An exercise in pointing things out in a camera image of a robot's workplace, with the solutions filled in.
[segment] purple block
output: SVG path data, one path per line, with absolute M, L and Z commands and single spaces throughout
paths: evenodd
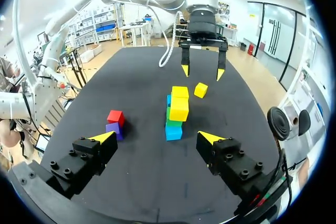
M 121 129 L 119 127 L 119 123 L 110 123 L 106 125 L 106 133 L 115 131 L 117 134 L 117 140 L 123 140 Z

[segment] blue block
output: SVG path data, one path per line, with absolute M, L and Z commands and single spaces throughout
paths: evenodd
M 172 103 L 172 95 L 167 95 L 167 107 L 170 107 L 170 104 Z
M 166 125 L 166 140 L 180 140 L 182 137 L 182 127 L 167 126 Z

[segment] red block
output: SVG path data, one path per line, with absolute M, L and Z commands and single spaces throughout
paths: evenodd
M 122 111 L 111 110 L 109 116 L 107 117 L 108 123 L 119 123 L 120 127 L 123 127 L 125 118 Z

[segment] table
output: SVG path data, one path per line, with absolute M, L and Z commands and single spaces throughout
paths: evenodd
M 132 31 L 133 47 L 136 47 L 136 43 L 137 43 L 136 29 L 137 28 L 140 29 L 141 44 L 142 44 L 142 46 L 149 46 L 150 45 L 150 37 L 148 36 L 148 27 L 149 27 L 150 24 L 151 24 L 150 22 L 145 22 L 145 23 L 142 23 L 141 25 L 135 25 L 135 26 L 125 25 L 125 26 L 120 27 L 119 31 L 120 31 L 120 37 L 121 37 L 122 47 L 124 47 L 124 40 L 123 40 L 123 36 L 122 36 L 122 31 L 123 30 L 129 30 L 129 29 Z
M 101 176 L 72 201 L 108 216 L 156 222 L 219 223 L 233 216 L 240 199 L 211 175 L 196 150 L 197 131 L 235 137 L 242 149 L 275 168 L 278 151 L 265 116 L 247 84 L 227 62 L 216 82 L 218 54 L 190 49 L 191 74 L 181 68 L 175 48 L 164 68 L 161 47 L 119 50 L 78 94 L 56 127 L 41 164 L 68 153 L 81 136 L 105 132 L 110 110 L 122 110 L 127 135 Z M 209 85 L 203 99 L 193 95 Z M 188 86 L 190 113 L 181 141 L 166 142 L 166 96 L 172 86 Z

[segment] cube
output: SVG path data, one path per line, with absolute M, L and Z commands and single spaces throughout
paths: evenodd
M 171 103 L 172 103 L 172 96 L 169 94 L 167 95 L 167 107 L 170 107 Z
M 171 127 L 166 125 L 166 140 L 180 140 L 182 137 L 182 127 Z
M 117 140 L 123 140 L 119 123 L 110 123 L 106 125 L 106 132 L 115 131 L 117 134 Z
M 171 127 L 181 127 L 182 126 L 182 122 L 169 120 L 169 115 L 170 115 L 170 107 L 167 108 L 167 114 L 166 114 L 166 125 L 167 126 L 171 126 Z
M 189 98 L 188 87 L 173 86 L 172 97 Z
M 194 95 L 199 97 L 199 98 L 203 98 L 205 96 L 206 91 L 208 90 L 208 86 L 203 84 L 203 83 L 199 83 L 197 84 L 196 88 L 195 88 L 195 92 Z
M 125 118 L 122 111 L 111 110 L 109 116 L 107 117 L 108 123 L 119 123 L 120 127 L 123 127 Z
M 172 97 L 169 120 L 185 122 L 187 121 L 188 113 L 189 113 L 188 98 Z

